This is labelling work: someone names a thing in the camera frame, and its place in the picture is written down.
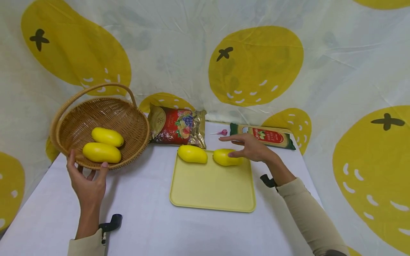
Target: left hand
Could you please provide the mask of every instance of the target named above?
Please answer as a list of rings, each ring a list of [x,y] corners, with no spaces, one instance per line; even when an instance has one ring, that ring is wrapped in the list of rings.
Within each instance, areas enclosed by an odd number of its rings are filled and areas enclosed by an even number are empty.
[[[75,151],[71,150],[70,156],[67,158],[67,170],[70,175],[71,185],[80,202],[81,211],[93,210],[95,208],[99,209],[105,194],[108,163],[102,163],[100,173],[95,180],[93,179],[96,171],[91,171],[91,173],[85,177],[82,173],[83,167],[79,165],[77,168],[74,164]]]

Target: wicker basket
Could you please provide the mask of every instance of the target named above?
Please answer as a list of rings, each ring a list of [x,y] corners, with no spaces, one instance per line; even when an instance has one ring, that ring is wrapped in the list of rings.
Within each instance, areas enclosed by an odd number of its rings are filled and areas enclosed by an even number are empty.
[[[68,111],[69,106],[89,91],[104,87],[118,86],[131,96],[132,104],[114,97],[96,97],[77,105]],[[134,161],[150,142],[149,123],[135,103],[131,90],[117,83],[101,84],[87,88],[70,98],[55,115],[51,128],[50,140],[54,147],[68,156],[71,149],[76,151],[76,162],[91,170],[99,170],[101,163],[95,163],[82,154],[83,146],[93,142],[91,131],[103,127],[119,132],[124,137],[124,145],[119,148],[122,159],[117,164],[110,164],[110,169],[121,168]]]

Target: basket handle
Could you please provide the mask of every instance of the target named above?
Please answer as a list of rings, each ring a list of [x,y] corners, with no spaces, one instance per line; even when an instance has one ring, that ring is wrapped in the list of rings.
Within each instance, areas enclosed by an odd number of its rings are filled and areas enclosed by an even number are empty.
[[[131,100],[132,100],[132,104],[134,105],[134,107],[137,107],[137,104],[135,102],[135,97],[134,94],[132,93],[132,91],[130,90],[130,88],[126,87],[125,85],[119,84],[119,83],[106,83],[106,84],[99,84],[99,85],[94,85],[91,86],[89,88],[86,88],[80,92],[78,92],[77,94],[75,94],[74,96],[72,96],[66,103],[64,103],[64,105],[62,105],[60,107],[60,109],[57,111],[57,113],[55,114],[52,122],[51,122],[51,127],[50,127],[50,140],[51,143],[54,145],[54,147],[56,147],[56,149],[58,151],[60,151],[61,153],[63,153],[64,155],[68,155],[68,152],[66,152],[63,148],[60,147],[60,145],[57,142],[57,126],[58,123],[61,119],[61,117],[63,116],[63,114],[67,111],[67,109],[69,108],[69,106],[71,106],[76,100],[78,100],[81,96],[83,96],[84,94],[104,87],[104,86],[117,86],[117,87],[121,87],[122,89],[125,89],[128,94],[131,96]]]

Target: black clamp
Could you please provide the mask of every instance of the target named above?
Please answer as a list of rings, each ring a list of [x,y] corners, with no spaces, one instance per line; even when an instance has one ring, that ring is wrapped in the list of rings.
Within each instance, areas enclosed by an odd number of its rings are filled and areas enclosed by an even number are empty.
[[[263,181],[263,183],[266,185],[266,187],[268,188],[275,188],[276,191],[278,191],[278,189],[276,188],[278,185],[276,184],[275,180],[269,179],[267,174],[264,174],[260,177],[260,179]]]
[[[105,240],[107,239],[107,232],[111,232],[113,230],[118,229],[121,226],[121,222],[123,221],[123,216],[121,214],[114,214],[111,217],[111,221],[109,223],[102,223],[98,227],[102,229],[102,241],[101,243],[105,245]]]

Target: snack bag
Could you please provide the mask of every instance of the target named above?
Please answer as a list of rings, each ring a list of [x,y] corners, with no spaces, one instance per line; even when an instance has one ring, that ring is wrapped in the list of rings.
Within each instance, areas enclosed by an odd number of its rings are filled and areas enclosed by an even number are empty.
[[[290,130],[283,128],[271,128],[252,125],[230,124],[230,135],[234,134],[252,134],[266,146],[280,147],[289,150],[296,150],[293,141],[290,139]]]
[[[151,142],[206,149],[205,114],[205,110],[170,109],[151,104],[148,115]]]

